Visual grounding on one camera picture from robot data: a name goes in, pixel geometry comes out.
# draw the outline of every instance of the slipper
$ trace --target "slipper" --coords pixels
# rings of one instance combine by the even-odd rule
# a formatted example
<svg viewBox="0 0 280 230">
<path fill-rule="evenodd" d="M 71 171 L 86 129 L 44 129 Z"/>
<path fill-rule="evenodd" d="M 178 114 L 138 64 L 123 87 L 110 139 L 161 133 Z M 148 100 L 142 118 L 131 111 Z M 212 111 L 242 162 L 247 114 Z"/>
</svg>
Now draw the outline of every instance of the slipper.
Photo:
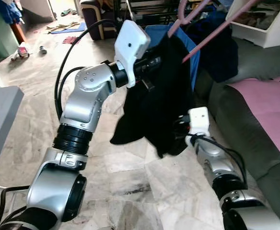
<svg viewBox="0 0 280 230">
<path fill-rule="evenodd" d="M 69 13 L 71 13 L 71 11 L 72 11 L 72 9 L 67 9 L 66 11 L 61 12 L 61 16 L 62 16 L 62 17 L 63 17 L 63 16 L 66 16 L 66 15 L 68 15 Z"/>
</svg>

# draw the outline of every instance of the tiled floor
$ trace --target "tiled floor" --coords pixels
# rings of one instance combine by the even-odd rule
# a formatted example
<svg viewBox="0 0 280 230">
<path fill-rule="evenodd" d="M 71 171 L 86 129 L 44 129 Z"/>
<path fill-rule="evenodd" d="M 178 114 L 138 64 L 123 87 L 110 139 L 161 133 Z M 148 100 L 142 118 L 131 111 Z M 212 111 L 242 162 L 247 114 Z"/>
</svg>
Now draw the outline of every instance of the tiled floor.
<svg viewBox="0 0 280 230">
<path fill-rule="evenodd" d="M 23 102 L 0 157 L 0 185 L 30 184 L 58 127 L 53 88 L 59 65 L 70 45 L 62 44 L 75 34 L 43 34 L 45 25 L 27 35 L 33 54 L 24 60 L 0 63 L 0 76 L 8 85 L 18 85 Z M 75 66 L 90 66 L 113 60 L 114 40 L 94 42 L 86 36 L 75 46 L 64 72 Z M 47 54 L 38 53 L 45 46 Z M 73 88 L 67 81 L 63 100 Z M 123 113 L 126 89 L 120 88 L 103 106 L 97 131 L 90 143 L 89 159 L 82 171 L 88 179 L 78 217 L 64 223 L 65 230 L 222 230 L 219 202 L 207 183 L 193 149 L 162 160 L 145 139 L 124 145 L 109 143 Z M 223 143 L 212 121 L 211 133 Z M 16 206 L 25 204 L 25 194 Z"/>
</svg>

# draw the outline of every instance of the blue cloth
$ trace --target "blue cloth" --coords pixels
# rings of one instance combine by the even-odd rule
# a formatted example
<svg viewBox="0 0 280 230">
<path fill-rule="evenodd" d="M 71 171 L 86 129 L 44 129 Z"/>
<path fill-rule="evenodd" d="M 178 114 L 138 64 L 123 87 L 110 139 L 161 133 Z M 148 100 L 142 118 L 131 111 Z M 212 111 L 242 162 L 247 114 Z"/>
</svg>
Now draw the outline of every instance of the blue cloth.
<svg viewBox="0 0 280 230">
<path fill-rule="evenodd" d="M 219 2 L 229 10 L 233 3 L 233 0 L 219 0 Z"/>
<path fill-rule="evenodd" d="M 22 17 L 21 12 L 14 3 L 6 4 L 0 0 L 0 14 L 8 24 L 19 23 Z"/>
<path fill-rule="evenodd" d="M 149 47 L 153 47 L 159 44 L 163 36 L 166 32 L 170 29 L 172 24 L 169 25 L 149 25 L 145 28 L 145 32 L 150 36 L 151 43 Z M 196 44 L 185 34 L 185 32 L 178 28 L 174 33 L 186 46 L 186 49 L 190 52 Z M 200 51 L 198 51 L 192 58 L 191 58 L 191 65 L 190 65 L 190 74 L 191 74 L 191 86 L 194 89 L 197 79 L 197 71 L 198 71 L 198 63 L 199 63 L 199 55 Z"/>
</svg>

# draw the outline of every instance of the pink hanger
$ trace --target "pink hanger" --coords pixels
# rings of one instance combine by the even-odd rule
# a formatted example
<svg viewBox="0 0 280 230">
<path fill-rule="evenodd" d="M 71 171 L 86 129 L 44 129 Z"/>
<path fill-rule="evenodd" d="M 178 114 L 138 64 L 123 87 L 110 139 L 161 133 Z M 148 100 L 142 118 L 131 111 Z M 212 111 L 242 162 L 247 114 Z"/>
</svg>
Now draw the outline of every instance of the pink hanger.
<svg viewBox="0 0 280 230">
<path fill-rule="evenodd" d="M 181 26 L 188 24 L 206 5 L 210 0 L 203 0 L 201 4 L 196 7 L 186 18 L 185 16 L 185 7 L 188 0 L 181 0 L 178 5 L 178 19 L 174 22 L 171 28 L 168 31 L 168 37 L 171 37 L 175 31 Z M 233 14 L 230 18 L 228 18 L 225 22 L 223 22 L 216 30 L 214 30 L 210 35 L 208 35 L 200 44 L 198 44 L 193 50 L 187 54 L 183 63 L 186 62 L 189 58 L 191 58 L 195 53 L 197 53 L 203 46 L 205 46 L 211 39 L 213 39 L 216 35 L 218 35 L 226 26 L 228 26 L 234 19 L 236 19 L 242 12 L 247 11 L 256 1 L 258 0 L 250 0 L 246 5 L 241 7 L 235 14 Z"/>
<path fill-rule="evenodd" d="M 168 31 L 168 37 L 171 37 L 175 31 L 181 26 L 188 24 L 206 5 L 210 0 L 203 0 L 201 4 L 196 7 L 186 18 L 185 16 L 185 7 L 188 0 L 181 0 L 178 5 L 178 19 L 174 22 L 171 28 Z"/>
</svg>

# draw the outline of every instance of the black cloth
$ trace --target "black cloth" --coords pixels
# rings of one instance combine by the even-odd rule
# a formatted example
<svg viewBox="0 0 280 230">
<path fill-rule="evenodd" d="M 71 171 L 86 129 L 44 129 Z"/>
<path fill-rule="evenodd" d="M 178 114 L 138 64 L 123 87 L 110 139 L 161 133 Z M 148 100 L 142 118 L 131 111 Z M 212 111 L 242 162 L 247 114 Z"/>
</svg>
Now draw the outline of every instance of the black cloth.
<svg viewBox="0 0 280 230">
<path fill-rule="evenodd" d="M 165 36 L 154 52 L 163 60 L 160 68 L 147 76 L 155 87 L 148 91 L 140 81 L 128 89 L 124 115 L 110 142 L 126 144 L 146 137 L 160 157 L 165 153 L 178 155 L 186 144 L 184 139 L 175 139 L 173 123 L 194 105 L 190 61 L 182 64 L 188 51 L 173 35 L 170 39 Z"/>
<path fill-rule="evenodd" d="M 183 27 L 185 33 L 199 44 L 213 32 L 223 20 L 201 19 Z M 216 82 L 228 80 L 238 73 L 238 45 L 232 39 L 232 30 L 226 27 L 202 49 L 199 66 L 204 68 Z"/>
</svg>

